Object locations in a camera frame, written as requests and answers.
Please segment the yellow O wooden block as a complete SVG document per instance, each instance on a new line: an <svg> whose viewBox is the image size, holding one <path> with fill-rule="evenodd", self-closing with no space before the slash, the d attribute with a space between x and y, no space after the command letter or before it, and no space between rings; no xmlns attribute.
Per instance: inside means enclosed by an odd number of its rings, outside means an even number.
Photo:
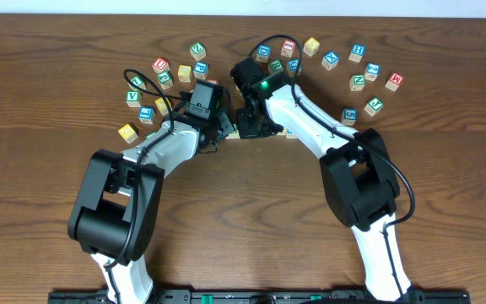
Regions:
<svg viewBox="0 0 486 304"><path fill-rule="evenodd" d="M283 131L277 133L278 136L286 136L287 135L287 132L288 130L285 128Z"/></svg>

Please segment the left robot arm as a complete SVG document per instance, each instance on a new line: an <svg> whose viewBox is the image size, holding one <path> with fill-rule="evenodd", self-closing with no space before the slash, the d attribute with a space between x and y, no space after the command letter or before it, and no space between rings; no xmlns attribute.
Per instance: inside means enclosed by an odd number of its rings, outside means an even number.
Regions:
<svg viewBox="0 0 486 304"><path fill-rule="evenodd" d="M145 303L154 288L144 252L154 232L164 179L235 130L227 111L173 113L141 144L90 158L67 233L104 272L107 299Z"/></svg>

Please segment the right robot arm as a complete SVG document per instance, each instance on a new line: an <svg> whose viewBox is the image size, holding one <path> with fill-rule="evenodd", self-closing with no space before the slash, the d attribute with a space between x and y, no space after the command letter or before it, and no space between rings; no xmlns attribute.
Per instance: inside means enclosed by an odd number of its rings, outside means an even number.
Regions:
<svg viewBox="0 0 486 304"><path fill-rule="evenodd" d="M377 300L401 300L411 286L395 233L404 179L380 134L335 120L286 73L232 69L230 76L246 102L236 112L240 136L262 138L287 128L316 156L327 204L355 236L367 290Z"/></svg>

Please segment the blue T wooden block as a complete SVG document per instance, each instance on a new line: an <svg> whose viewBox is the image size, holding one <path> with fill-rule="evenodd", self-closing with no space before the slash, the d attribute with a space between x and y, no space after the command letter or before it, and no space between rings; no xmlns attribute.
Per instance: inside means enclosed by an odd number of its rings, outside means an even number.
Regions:
<svg viewBox="0 0 486 304"><path fill-rule="evenodd" d="M297 138L297 136L293 132L288 130L286 134L286 138Z"/></svg>

